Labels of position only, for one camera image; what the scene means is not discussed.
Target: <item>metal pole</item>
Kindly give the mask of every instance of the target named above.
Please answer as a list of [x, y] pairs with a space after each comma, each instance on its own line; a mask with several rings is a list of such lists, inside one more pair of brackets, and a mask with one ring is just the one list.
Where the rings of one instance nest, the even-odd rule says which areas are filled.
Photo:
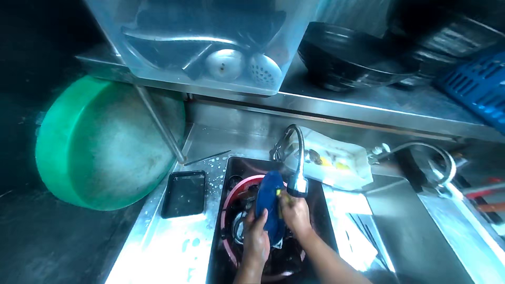
[[498, 190], [505, 190], [505, 182], [499, 182], [499, 183], [493, 183], [493, 184], [488, 184], [488, 185], [483, 185], [483, 186], [478, 186], [478, 187], [469, 187], [469, 188], [462, 188], [461, 191], [463, 192], [464, 195], [467, 194], [475, 194], [483, 191], [498, 191]]
[[140, 85], [134, 85], [134, 86], [135, 89], [137, 89], [140, 98], [144, 102], [144, 105], [147, 107], [147, 110], [151, 114], [153, 121], [158, 126], [158, 129], [160, 130], [163, 140], [168, 145], [168, 147], [174, 152], [175, 156], [177, 157], [177, 161], [179, 161], [179, 163], [184, 163], [186, 157], [182, 154], [181, 150], [179, 149], [177, 141], [175, 141], [174, 135], [172, 134], [170, 129], [164, 124], [163, 120], [161, 120], [161, 116], [158, 113], [156, 107], [154, 106], [153, 100], [149, 92], [147, 91], [145, 86]]

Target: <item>blue plastic basket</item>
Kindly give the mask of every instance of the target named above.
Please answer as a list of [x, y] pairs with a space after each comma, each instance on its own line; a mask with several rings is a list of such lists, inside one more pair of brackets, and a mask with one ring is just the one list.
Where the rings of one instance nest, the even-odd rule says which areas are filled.
[[505, 134], [505, 52], [459, 66], [437, 85]]

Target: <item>plastic container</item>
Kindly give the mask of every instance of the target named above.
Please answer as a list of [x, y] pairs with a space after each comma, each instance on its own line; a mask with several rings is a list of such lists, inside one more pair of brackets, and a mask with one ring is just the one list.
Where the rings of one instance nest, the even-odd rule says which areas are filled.
[[436, 83], [505, 134], [505, 52], [459, 66]]
[[[365, 148], [333, 140], [309, 128], [301, 127], [305, 140], [304, 176], [341, 190], [352, 191], [373, 182]], [[290, 137], [286, 166], [298, 165], [298, 138]]]
[[86, 0], [138, 77], [276, 94], [319, 1]]

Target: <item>human hand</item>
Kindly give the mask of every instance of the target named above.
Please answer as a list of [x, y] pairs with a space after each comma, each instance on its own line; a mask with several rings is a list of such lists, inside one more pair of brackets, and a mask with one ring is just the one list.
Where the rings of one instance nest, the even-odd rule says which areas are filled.
[[312, 225], [309, 218], [309, 206], [305, 198], [296, 198], [281, 191], [280, 204], [282, 218], [295, 237], [299, 240], [308, 236], [312, 232]]
[[267, 217], [268, 210], [264, 209], [261, 216], [255, 220], [254, 208], [251, 208], [244, 220], [244, 255], [242, 265], [249, 266], [249, 269], [259, 269], [260, 272], [263, 271], [265, 262], [267, 262], [268, 255], [270, 254], [268, 233], [263, 230]]

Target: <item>stainless steel sink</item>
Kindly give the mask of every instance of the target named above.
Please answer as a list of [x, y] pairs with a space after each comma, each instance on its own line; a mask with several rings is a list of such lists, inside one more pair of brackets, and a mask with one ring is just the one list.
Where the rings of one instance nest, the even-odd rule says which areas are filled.
[[[228, 180], [234, 175], [247, 178], [253, 175], [266, 174], [270, 170], [279, 170], [284, 181], [288, 181], [292, 175], [291, 172], [283, 168], [283, 164], [279, 162], [231, 157], [228, 159], [226, 174], [224, 178], [224, 186], [221, 194], [220, 215], [224, 201], [232, 189], [228, 185]], [[318, 235], [334, 250], [337, 251], [335, 236], [331, 225], [326, 200], [323, 193], [321, 183], [315, 180], [309, 180], [309, 195], [306, 198], [311, 213], [311, 222]], [[221, 236], [223, 233], [220, 230], [219, 224], [216, 224], [214, 240], [211, 248], [211, 256], [209, 260], [209, 269], [207, 274], [207, 283], [232, 283], [236, 273], [236, 268], [229, 259], [226, 250], [223, 247]], [[282, 280], [277, 283], [300, 283], [303, 281], [316, 280], [314, 271], [310, 266], [308, 258], [301, 264], [301, 272]]]

